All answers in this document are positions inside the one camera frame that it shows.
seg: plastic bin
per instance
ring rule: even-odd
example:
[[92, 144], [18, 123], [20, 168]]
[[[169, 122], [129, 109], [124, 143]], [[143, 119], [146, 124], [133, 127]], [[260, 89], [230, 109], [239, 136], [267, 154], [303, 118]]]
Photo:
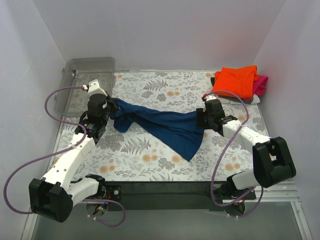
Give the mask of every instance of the plastic bin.
[[[87, 85], [98, 79], [101, 88], [112, 95], [115, 86], [115, 59], [113, 57], [91, 57], [69, 60], [63, 70], [60, 87]], [[56, 97], [54, 111], [67, 118], [78, 118], [87, 110], [89, 96], [81, 89], [60, 91]]]

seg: folded blue fabric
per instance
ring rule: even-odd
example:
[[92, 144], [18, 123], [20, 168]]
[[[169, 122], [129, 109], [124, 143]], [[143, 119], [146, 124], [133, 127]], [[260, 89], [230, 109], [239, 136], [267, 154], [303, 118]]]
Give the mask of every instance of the folded blue fabric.
[[158, 111], [132, 105], [118, 98], [114, 99], [120, 110], [110, 118], [114, 119], [113, 126], [119, 132], [125, 133], [131, 124], [136, 122], [188, 161], [198, 151], [204, 130], [196, 128], [195, 111], [189, 113]]

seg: white wall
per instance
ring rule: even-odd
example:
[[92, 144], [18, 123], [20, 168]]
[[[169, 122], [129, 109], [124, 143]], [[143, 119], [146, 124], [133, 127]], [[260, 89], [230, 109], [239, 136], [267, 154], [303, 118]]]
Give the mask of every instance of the white wall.
[[[58, 88], [66, 62], [32, 0], [0, 0], [0, 188], [18, 166], [52, 153], [58, 124], [44, 101]], [[28, 185], [41, 177], [48, 160], [22, 170], [9, 185], [19, 210], [30, 208]], [[26, 215], [12, 212], [0, 197], [0, 238], [21, 238]]]
[[320, 1], [286, 0], [254, 61], [269, 76], [263, 117], [270, 135], [288, 142], [314, 239], [320, 239], [319, 29]]
[[65, 60], [116, 69], [252, 64], [285, 0], [33, 0]]

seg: gray floor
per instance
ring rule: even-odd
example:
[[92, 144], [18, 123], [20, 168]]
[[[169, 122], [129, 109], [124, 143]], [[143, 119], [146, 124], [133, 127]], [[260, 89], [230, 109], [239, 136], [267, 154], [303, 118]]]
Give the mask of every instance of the gray floor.
[[[300, 240], [302, 239], [290, 202], [262, 202], [245, 218], [210, 215], [205, 210], [128, 211], [116, 228], [87, 218], [85, 204], [74, 207], [63, 223], [39, 216], [33, 240]], [[108, 212], [102, 219], [112, 223], [121, 212]]]

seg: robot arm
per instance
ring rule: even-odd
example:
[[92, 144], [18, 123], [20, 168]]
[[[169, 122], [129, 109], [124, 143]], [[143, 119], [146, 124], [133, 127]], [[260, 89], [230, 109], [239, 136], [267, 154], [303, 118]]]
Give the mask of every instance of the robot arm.
[[[119, 108], [117, 102], [100, 88], [97, 79], [84, 85], [83, 90], [89, 95], [88, 111], [79, 120], [87, 132], [84, 141], [65, 152], [41, 180], [34, 178], [29, 184], [32, 212], [58, 222], [64, 222], [73, 206], [85, 198], [103, 197], [103, 177], [89, 174], [77, 183], [71, 183], [71, 180], [81, 162], [106, 131], [109, 115], [116, 113]], [[74, 132], [68, 147], [74, 146], [84, 136], [83, 129], [79, 126]]]
[[[212, 129], [221, 136], [231, 138], [241, 122], [234, 116], [226, 116], [215, 96], [208, 95], [202, 99], [205, 107], [196, 110], [197, 127]], [[229, 176], [224, 191], [234, 193], [259, 185], [268, 188], [296, 175], [288, 145], [282, 137], [270, 138], [242, 127], [234, 141], [252, 153], [253, 169]]]

